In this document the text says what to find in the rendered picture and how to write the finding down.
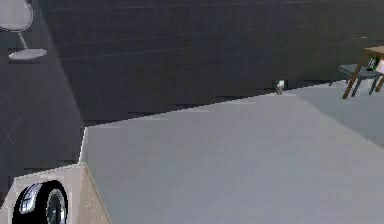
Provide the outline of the beige wooden stand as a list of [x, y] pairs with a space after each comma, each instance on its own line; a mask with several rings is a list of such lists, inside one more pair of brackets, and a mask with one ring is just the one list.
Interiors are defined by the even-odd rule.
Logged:
[[85, 163], [16, 177], [0, 224], [112, 224]]

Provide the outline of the grey bed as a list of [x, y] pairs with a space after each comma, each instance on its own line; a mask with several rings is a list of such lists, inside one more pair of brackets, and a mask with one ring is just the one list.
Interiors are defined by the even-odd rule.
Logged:
[[296, 96], [85, 131], [112, 224], [384, 224], [384, 148]]

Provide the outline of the grey stool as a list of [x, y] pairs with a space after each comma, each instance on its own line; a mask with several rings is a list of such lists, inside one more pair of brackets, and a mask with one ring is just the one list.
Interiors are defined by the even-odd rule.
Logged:
[[[344, 73], [347, 76], [346, 81], [349, 81], [352, 78], [352, 75], [355, 72], [356, 68], [357, 68], [357, 64], [339, 65], [338, 71], [341, 73]], [[355, 88], [352, 92], [352, 97], [355, 96], [358, 88], [360, 87], [360, 84], [364, 80], [368, 80], [368, 79], [373, 80], [373, 84], [371, 85], [371, 88], [369, 90], [369, 94], [372, 94], [373, 90], [375, 89], [376, 84], [377, 84], [377, 82], [381, 76], [382, 76], [382, 73], [380, 73], [376, 70], [368, 70], [365, 66], [362, 66], [358, 75], [357, 75], [356, 85], [355, 85]]]

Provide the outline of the small black green object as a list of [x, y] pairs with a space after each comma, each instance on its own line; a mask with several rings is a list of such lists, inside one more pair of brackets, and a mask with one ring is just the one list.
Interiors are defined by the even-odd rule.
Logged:
[[380, 62], [380, 59], [378, 57], [371, 57], [368, 61], [366, 70], [367, 71], [375, 71], [379, 62]]

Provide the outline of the brown wooden table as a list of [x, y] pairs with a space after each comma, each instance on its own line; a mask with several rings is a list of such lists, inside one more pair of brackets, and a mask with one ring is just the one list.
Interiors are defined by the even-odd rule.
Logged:
[[357, 77], [359, 76], [361, 67], [368, 61], [370, 57], [376, 57], [377, 59], [384, 59], [384, 46], [365, 48], [362, 51], [360, 60], [355, 68], [355, 71], [352, 73], [351, 78], [348, 81], [348, 86], [342, 96], [343, 99], [346, 99], [349, 96], [349, 93]]

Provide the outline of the white pedestal chair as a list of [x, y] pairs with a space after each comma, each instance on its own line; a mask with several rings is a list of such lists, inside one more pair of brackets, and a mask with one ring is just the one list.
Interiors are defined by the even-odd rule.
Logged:
[[16, 33], [22, 44], [20, 50], [8, 55], [10, 61], [29, 61], [44, 57], [44, 48], [29, 48], [23, 32], [34, 21], [34, 10], [27, 0], [0, 0], [0, 31]]

